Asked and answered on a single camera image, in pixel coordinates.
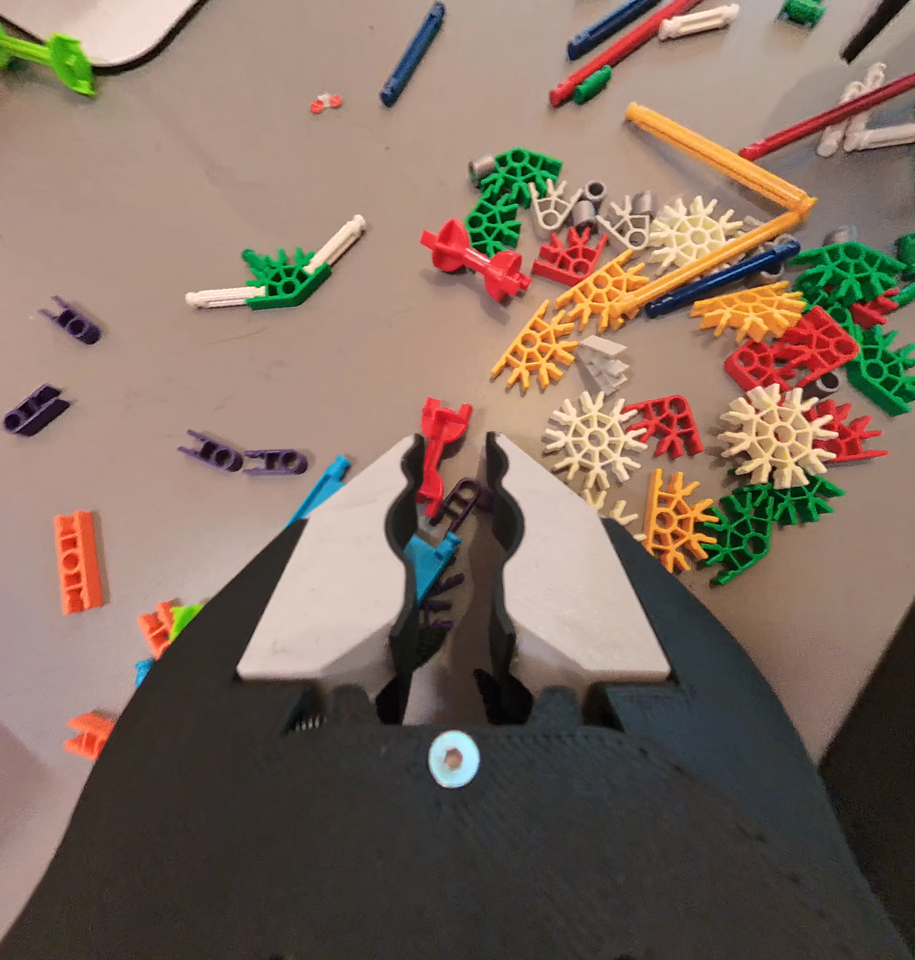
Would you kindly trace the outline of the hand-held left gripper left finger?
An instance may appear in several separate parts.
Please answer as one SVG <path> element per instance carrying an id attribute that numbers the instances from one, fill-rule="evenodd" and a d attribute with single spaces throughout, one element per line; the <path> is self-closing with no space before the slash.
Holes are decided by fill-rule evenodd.
<path id="1" fill-rule="evenodd" d="M 416 533 L 425 439 L 406 436 L 307 518 L 237 664 L 244 681 L 361 687 L 384 723 L 404 719 L 418 646 Z"/>

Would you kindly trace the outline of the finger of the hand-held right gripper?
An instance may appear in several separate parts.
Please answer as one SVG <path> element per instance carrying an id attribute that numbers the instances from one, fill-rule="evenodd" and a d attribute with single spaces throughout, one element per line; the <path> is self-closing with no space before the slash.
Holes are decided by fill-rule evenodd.
<path id="1" fill-rule="evenodd" d="M 853 28 L 842 40 L 838 57 L 853 61 L 896 19 L 910 1 L 869 1 Z"/>

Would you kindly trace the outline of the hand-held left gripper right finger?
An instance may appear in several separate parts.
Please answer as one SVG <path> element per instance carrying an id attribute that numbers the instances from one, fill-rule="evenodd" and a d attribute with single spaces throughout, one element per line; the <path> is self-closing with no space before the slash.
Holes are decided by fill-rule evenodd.
<path id="1" fill-rule="evenodd" d="M 656 629 L 603 521 L 506 435 L 485 443 L 492 532 L 502 550 L 489 618 L 492 724 L 522 724 L 547 689 L 590 692 L 671 677 Z"/>

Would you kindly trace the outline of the green toy connector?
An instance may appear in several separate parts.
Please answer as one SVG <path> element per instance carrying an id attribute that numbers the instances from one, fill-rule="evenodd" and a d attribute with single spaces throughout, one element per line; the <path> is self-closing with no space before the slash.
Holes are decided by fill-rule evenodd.
<path id="1" fill-rule="evenodd" d="M 522 223 L 519 204 L 510 196 L 481 194 L 464 220 L 469 245 L 488 258 L 505 250 L 516 250 Z"/>
<path id="2" fill-rule="evenodd" d="M 268 269 L 264 275 L 252 273 L 254 279 L 249 280 L 247 286 L 264 286 L 266 296 L 252 300 L 249 309 L 292 307 L 306 302 L 332 273 L 332 267 L 326 264 L 314 273 L 307 273 L 304 267 L 313 255 L 313 251 L 305 253 L 299 246 L 291 259 L 283 248 L 276 255 L 263 254 Z"/>
<path id="3" fill-rule="evenodd" d="M 483 194 L 509 196 L 520 208 L 528 209 L 534 196 L 546 195 L 548 183 L 556 183 L 563 161 L 545 153 L 515 148 L 493 154 L 497 170 L 478 189 Z"/>

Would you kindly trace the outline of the purple toy clip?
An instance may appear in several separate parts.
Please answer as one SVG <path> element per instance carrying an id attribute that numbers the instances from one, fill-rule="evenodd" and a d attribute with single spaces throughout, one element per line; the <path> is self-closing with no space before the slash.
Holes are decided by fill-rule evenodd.
<path id="1" fill-rule="evenodd" d="M 464 573 L 438 578 L 429 588 L 419 607 L 419 628 L 422 630 L 448 632 L 454 627 L 454 621 L 442 614 L 451 611 L 453 602 L 451 592 L 464 583 Z"/>
<path id="2" fill-rule="evenodd" d="M 53 300 L 57 305 L 54 311 L 45 308 L 39 309 L 39 314 L 43 318 L 49 320 L 57 328 L 63 330 L 72 339 L 84 346 L 93 346 L 100 342 L 103 330 L 94 320 L 58 295 L 55 295 Z"/>
<path id="3" fill-rule="evenodd" d="M 292 448 L 252 449 L 243 452 L 242 473 L 252 476 L 291 476 L 307 472 L 309 461 Z"/>
<path id="4" fill-rule="evenodd" d="M 449 533 L 457 533 L 475 509 L 492 514 L 495 495 L 489 486 L 470 477 L 460 479 L 442 501 L 438 519 L 450 520 Z"/>
<path id="5" fill-rule="evenodd" d="M 187 436 L 196 442 L 196 446 L 178 446 L 177 450 L 193 459 L 228 474 L 240 472 L 244 467 L 244 455 L 241 451 L 222 441 L 194 430 L 187 430 Z"/>
<path id="6" fill-rule="evenodd" d="M 33 437 L 71 406 L 62 398 L 62 390 L 43 384 L 3 418 L 1 427 L 10 435 Z"/>

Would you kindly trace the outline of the pile of colourful toy connectors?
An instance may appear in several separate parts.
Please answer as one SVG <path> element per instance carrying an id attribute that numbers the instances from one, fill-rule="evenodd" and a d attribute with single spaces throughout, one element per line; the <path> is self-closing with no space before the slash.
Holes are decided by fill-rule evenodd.
<path id="1" fill-rule="evenodd" d="M 674 460 L 711 451 L 727 468 L 712 502 L 682 471 L 654 468 L 636 538 L 672 573 L 715 570 L 723 586 L 767 558 L 778 531 L 833 517 L 868 465 L 889 457 L 883 418 L 915 404 L 915 347 L 892 315 L 915 302 L 915 230 L 884 248 L 843 225 L 814 246 L 786 231 L 762 239 L 672 291 L 674 267 L 692 267 L 764 222 L 736 218 L 715 198 L 650 194 L 607 211 L 605 186 L 571 191 L 553 175 L 521 182 L 544 235 L 536 279 L 563 291 L 540 304 L 491 371 L 525 392 L 578 361 L 594 389 L 548 418 L 543 454 L 585 500 L 605 508 L 644 453 Z M 613 333 L 633 318 L 687 314 L 696 330 L 730 340 L 720 357 L 729 393 L 699 414 L 687 393 L 622 396 L 630 379 Z"/>

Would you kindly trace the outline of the red toy spool piece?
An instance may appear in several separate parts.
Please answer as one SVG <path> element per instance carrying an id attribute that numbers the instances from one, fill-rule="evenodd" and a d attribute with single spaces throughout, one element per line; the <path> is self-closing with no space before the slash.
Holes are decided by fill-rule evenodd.
<path id="1" fill-rule="evenodd" d="M 423 476 L 416 500 L 425 504 L 425 515 L 430 519 L 438 514 L 444 498 L 440 476 L 444 448 L 464 436 L 473 409 L 470 404 L 462 404 L 455 411 L 441 406 L 440 400 L 433 397 L 428 397 L 423 406 L 420 429 L 426 443 Z"/>
<path id="2" fill-rule="evenodd" d="M 449 219 L 438 233 L 423 230 L 420 243 L 430 250 L 431 262 L 441 272 L 452 274 L 468 269 L 479 274 L 486 292 L 498 303 L 528 290 L 532 277 L 521 270 L 520 253 L 502 249 L 486 256 L 471 246 L 469 237 L 462 221 Z"/>

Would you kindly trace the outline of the heap of mixed toy rods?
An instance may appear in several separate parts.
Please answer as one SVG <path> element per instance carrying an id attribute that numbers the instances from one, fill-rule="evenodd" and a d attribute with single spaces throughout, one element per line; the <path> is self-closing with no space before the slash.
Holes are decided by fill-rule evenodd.
<path id="1" fill-rule="evenodd" d="M 701 258 L 667 273 L 643 288 L 625 294 L 620 300 L 620 311 L 642 307 L 655 299 L 670 294 L 682 286 L 702 277 L 711 268 L 774 238 L 803 221 L 816 199 L 806 194 L 770 171 L 756 164 L 759 160 L 779 149 L 807 138 L 827 126 L 832 126 L 864 113 L 905 92 L 915 89 L 915 71 L 872 89 L 862 96 L 844 102 L 823 113 L 813 115 L 799 123 L 752 143 L 740 151 L 728 150 L 700 136 L 691 129 L 663 116 L 649 107 L 632 102 L 628 105 L 625 119 L 685 154 L 704 162 L 733 181 L 751 189 L 775 203 L 786 213 L 749 234 L 740 236 Z"/>

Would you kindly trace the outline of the red long toy rod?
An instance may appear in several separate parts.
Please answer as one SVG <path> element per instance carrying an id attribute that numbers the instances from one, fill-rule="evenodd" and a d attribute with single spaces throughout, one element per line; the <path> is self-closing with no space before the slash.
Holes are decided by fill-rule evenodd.
<path id="1" fill-rule="evenodd" d="M 548 91 L 548 101 L 550 105 L 557 108 L 570 101 L 578 86 L 584 83 L 594 73 L 603 69 L 605 66 L 617 66 L 643 44 L 655 38 L 658 34 L 660 24 L 665 19 L 686 15 L 699 3 L 699 1 L 673 1 L 665 6 L 659 7 L 656 12 L 652 13 L 637 26 L 622 35 L 609 48 L 579 67 L 572 72 L 570 76 L 562 79 L 555 88 Z"/>

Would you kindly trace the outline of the blue toy rod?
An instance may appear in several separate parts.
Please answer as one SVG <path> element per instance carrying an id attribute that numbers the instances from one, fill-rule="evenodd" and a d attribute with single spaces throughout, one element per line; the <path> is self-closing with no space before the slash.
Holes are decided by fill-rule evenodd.
<path id="1" fill-rule="evenodd" d="M 399 100 L 401 94 L 413 77 L 433 41 L 438 36 L 446 17 L 446 6 L 441 1 L 431 4 L 426 16 L 408 42 L 401 58 L 379 92 L 379 101 L 390 109 Z"/>
<path id="2" fill-rule="evenodd" d="M 607 15 L 577 33 L 567 42 L 566 52 L 569 62 L 575 62 L 591 50 L 597 48 L 620 30 L 657 6 L 660 1 L 625 1 Z"/>

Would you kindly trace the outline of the white stand base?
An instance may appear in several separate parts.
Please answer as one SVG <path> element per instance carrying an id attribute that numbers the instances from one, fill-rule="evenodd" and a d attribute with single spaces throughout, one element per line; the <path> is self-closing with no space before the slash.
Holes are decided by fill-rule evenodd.
<path id="1" fill-rule="evenodd" d="M 126 68 L 157 56 L 201 1 L 0 1 L 0 22 L 35 41 L 63 34 L 95 66 Z"/>

